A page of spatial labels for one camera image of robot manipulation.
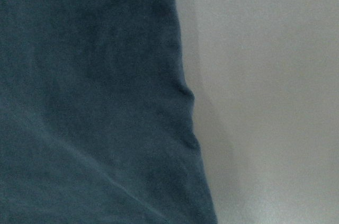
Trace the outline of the black printed t-shirt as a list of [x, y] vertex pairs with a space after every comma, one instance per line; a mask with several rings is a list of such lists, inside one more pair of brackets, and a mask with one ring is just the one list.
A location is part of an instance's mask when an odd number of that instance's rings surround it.
[[1, 223], [216, 223], [175, 0], [1, 0]]

